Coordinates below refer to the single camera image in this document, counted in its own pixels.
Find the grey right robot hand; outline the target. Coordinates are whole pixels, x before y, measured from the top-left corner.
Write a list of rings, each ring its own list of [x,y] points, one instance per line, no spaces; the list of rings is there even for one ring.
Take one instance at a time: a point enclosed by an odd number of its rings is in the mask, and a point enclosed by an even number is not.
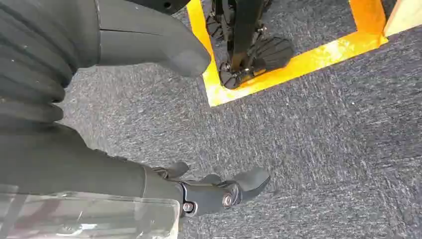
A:
[[[0,183],[19,193],[87,192],[174,199],[210,214],[252,200],[270,180],[263,168],[222,181],[180,181],[89,148],[60,124],[65,89],[81,68],[156,63],[199,76],[208,51],[170,15],[126,0],[3,0],[0,3]]]

